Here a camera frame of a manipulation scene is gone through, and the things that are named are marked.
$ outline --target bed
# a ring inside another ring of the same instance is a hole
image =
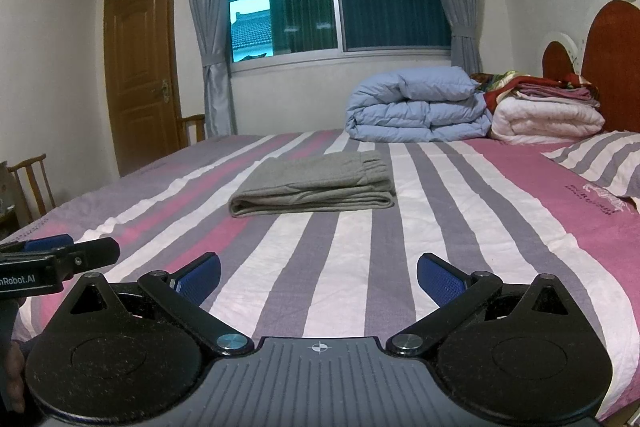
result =
[[[60,206],[14,239],[110,235],[122,250],[119,263],[102,270],[111,282],[174,271],[215,251],[222,281],[202,307],[255,340],[377,335],[385,341],[436,308],[415,275],[425,251],[510,283],[554,273],[612,359],[604,417],[640,397],[640,216],[541,154],[557,147],[489,139],[368,143],[340,130],[211,139]],[[373,149],[393,172],[392,208],[228,214],[229,196],[267,157]],[[41,332],[72,284],[28,299],[15,336]]]

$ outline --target striped pillow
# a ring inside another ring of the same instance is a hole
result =
[[[640,210],[640,133],[598,134],[544,155]]]

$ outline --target curtain tieback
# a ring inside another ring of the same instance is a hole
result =
[[[475,39],[476,29],[462,24],[452,24],[451,35],[453,37],[468,37],[470,39]]]
[[[222,53],[207,53],[202,55],[202,67],[213,66],[214,64],[220,64],[226,61],[226,57]]]

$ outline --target red headboard panel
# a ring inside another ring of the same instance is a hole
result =
[[[549,42],[542,56],[542,76],[561,80],[569,73],[574,73],[574,65],[569,53],[560,42]]]
[[[600,10],[580,74],[600,90],[605,130],[640,132],[640,9],[615,0]]]

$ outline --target wooden door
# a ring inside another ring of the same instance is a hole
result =
[[[120,175],[179,149],[169,0],[106,0],[104,63]]]

